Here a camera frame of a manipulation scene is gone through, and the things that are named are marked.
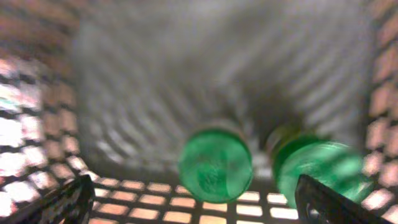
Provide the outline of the green bottle with label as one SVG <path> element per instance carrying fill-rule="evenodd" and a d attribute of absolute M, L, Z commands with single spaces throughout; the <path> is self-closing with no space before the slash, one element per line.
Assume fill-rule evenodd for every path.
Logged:
<path fill-rule="evenodd" d="M 237 131 L 221 126 L 202 128 L 182 145 L 178 176 L 196 200 L 230 203 L 252 182 L 252 155 Z"/>

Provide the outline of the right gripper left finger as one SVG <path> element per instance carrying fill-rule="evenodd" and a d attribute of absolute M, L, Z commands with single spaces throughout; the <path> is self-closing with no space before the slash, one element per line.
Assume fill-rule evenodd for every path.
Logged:
<path fill-rule="evenodd" d="M 89 175 L 81 175 L 43 198 L 2 218 L 1 224 L 88 224 L 95 188 Z"/>

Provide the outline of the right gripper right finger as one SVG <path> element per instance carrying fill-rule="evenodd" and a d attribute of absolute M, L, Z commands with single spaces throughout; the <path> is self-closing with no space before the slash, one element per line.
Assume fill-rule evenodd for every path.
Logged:
<path fill-rule="evenodd" d="M 305 224 L 392 224 L 305 174 L 298 179 L 295 203 Z"/>

